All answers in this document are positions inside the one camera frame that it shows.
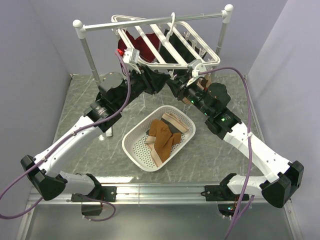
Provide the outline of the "white clip hanger frame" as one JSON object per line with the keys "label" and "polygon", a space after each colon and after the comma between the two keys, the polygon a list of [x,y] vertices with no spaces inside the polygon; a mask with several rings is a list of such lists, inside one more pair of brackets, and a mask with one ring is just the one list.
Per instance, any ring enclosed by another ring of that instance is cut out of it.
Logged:
{"label": "white clip hanger frame", "polygon": [[[123,69],[128,72],[129,69],[136,70],[138,73],[139,66],[147,66],[152,70],[187,70],[185,60],[175,50],[175,48],[169,42],[169,37],[175,33],[176,36],[182,41],[187,49],[193,54],[195,60],[201,60],[206,69],[209,67],[216,67],[220,64],[220,57],[214,52],[209,45],[198,35],[198,33],[188,24],[185,20],[198,20],[205,18],[205,15],[189,15],[186,17],[176,17],[175,13],[172,13],[170,17],[161,18],[139,18],[126,15],[113,15],[111,22],[115,24],[115,29],[120,39],[123,40],[127,48],[134,48],[129,38],[125,33],[125,28],[134,27],[139,35],[142,37],[146,45],[152,51],[157,62],[146,62],[140,56],[138,58],[137,65],[130,65],[123,62],[122,57],[119,58]],[[174,57],[177,63],[166,63],[161,57],[159,50],[153,46],[146,33],[142,30],[141,26],[148,25],[153,30],[153,33],[159,39],[159,43],[163,45],[168,52]]]}

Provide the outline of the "orange-brown underwear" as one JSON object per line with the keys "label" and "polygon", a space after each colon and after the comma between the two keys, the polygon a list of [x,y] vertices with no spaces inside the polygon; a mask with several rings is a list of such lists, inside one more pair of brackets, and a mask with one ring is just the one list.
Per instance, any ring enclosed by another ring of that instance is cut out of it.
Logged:
{"label": "orange-brown underwear", "polygon": [[172,147],[179,144],[182,134],[174,133],[172,136],[148,136],[145,144],[150,148],[150,156],[157,167],[160,167],[171,154]]}

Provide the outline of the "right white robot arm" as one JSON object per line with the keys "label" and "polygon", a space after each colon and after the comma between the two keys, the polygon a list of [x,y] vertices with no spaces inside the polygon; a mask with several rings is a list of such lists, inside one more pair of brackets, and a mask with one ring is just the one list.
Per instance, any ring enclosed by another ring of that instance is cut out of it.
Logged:
{"label": "right white robot arm", "polygon": [[304,166],[280,156],[249,131],[228,109],[231,97],[224,84],[214,82],[202,89],[194,82],[169,80],[167,85],[174,97],[186,98],[207,117],[205,124],[211,133],[240,151],[263,174],[246,177],[230,173],[220,182],[220,199],[231,200],[240,194],[246,195],[245,200],[262,196],[272,206],[282,208],[301,186]]}

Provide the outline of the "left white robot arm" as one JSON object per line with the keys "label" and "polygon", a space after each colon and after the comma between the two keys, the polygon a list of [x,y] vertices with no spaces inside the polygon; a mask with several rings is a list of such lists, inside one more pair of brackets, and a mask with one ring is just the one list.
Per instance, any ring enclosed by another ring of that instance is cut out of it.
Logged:
{"label": "left white robot arm", "polygon": [[26,155],[20,161],[27,177],[45,201],[61,193],[84,195],[96,201],[101,195],[101,184],[91,174],[71,174],[63,166],[95,138],[110,129],[120,118],[121,111],[142,93],[161,91],[169,75],[142,67],[124,77],[110,72],[98,86],[98,95],[74,126],[52,146],[35,157]]}

